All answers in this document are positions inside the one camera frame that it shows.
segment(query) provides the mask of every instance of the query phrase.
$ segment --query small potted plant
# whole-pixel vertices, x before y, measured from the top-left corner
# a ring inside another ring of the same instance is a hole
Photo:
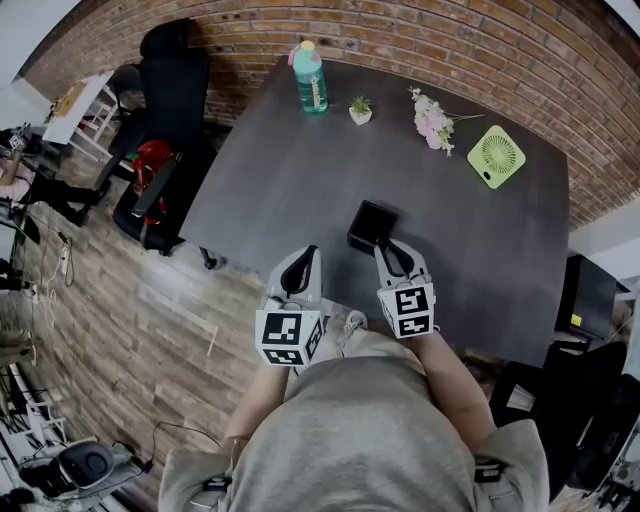
[[[358,96],[351,100],[351,107],[349,107],[349,114],[351,114],[351,119],[360,126],[361,124],[369,122],[371,119],[371,100],[369,98],[365,98],[364,96]]]

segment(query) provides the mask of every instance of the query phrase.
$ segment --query shoe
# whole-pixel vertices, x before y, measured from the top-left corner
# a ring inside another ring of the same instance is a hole
[[[367,327],[367,315],[365,315],[362,311],[357,311],[354,309],[351,313],[349,313],[349,316],[347,317],[347,321],[344,324],[344,331],[353,332],[358,328],[366,330]]]
[[[90,208],[91,205],[86,205],[82,210],[78,210],[72,216],[67,217],[67,220],[74,226],[81,228],[87,218],[87,213],[89,213]]]
[[[20,279],[22,277],[22,270],[13,270],[13,267],[4,267],[4,273],[7,279]]]
[[[13,267],[9,264],[9,262],[0,258],[0,274],[7,274],[7,277],[11,278],[12,272]]]
[[[98,203],[100,203],[100,201],[102,201],[102,198],[107,195],[107,192],[109,192],[110,188],[111,188],[111,180],[105,181],[104,185],[102,185],[102,187],[96,190],[96,198],[91,203],[92,206],[96,206]]]

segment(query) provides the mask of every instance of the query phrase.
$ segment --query dark gray table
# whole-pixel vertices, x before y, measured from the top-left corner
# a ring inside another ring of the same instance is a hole
[[[375,260],[347,245],[360,202],[397,211],[393,237],[424,255],[435,320],[451,343],[540,365],[553,331],[568,238],[565,155],[471,101],[416,80],[325,62],[330,107],[300,108],[282,59],[238,120],[209,171],[181,236],[257,270],[266,280],[308,244],[322,251],[324,296],[381,316]],[[407,90],[445,111],[486,114],[455,126],[453,156],[416,132]],[[373,118],[356,126],[348,102],[366,95]],[[466,155],[501,125],[527,163],[489,189]]]

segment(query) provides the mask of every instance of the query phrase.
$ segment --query white desk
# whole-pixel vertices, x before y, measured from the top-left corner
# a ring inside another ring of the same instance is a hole
[[[99,75],[90,76],[82,80],[84,89],[76,98],[71,109],[64,117],[53,117],[42,135],[43,140],[56,142],[58,144],[71,144],[78,151],[81,151],[96,162],[102,162],[105,157],[111,158],[111,154],[100,144],[99,140],[105,130],[115,133],[115,128],[111,121],[118,111],[118,102],[115,95],[107,86],[107,82],[113,76],[113,71],[107,71]],[[107,105],[98,98],[101,91],[113,101],[113,105]],[[89,113],[92,118],[85,119]],[[98,152],[98,156],[87,151],[79,142],[73,140],[77,135],[80,139],[88,143]],[[133,169],[126,163],[120,165],[129,171]]]

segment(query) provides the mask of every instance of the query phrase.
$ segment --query black cube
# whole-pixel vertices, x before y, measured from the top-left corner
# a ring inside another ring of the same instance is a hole
[[[370,201],[362,201],[349,228],[349,245],[359,251],[374,255],[378,241],[389,239],[398,215]]]

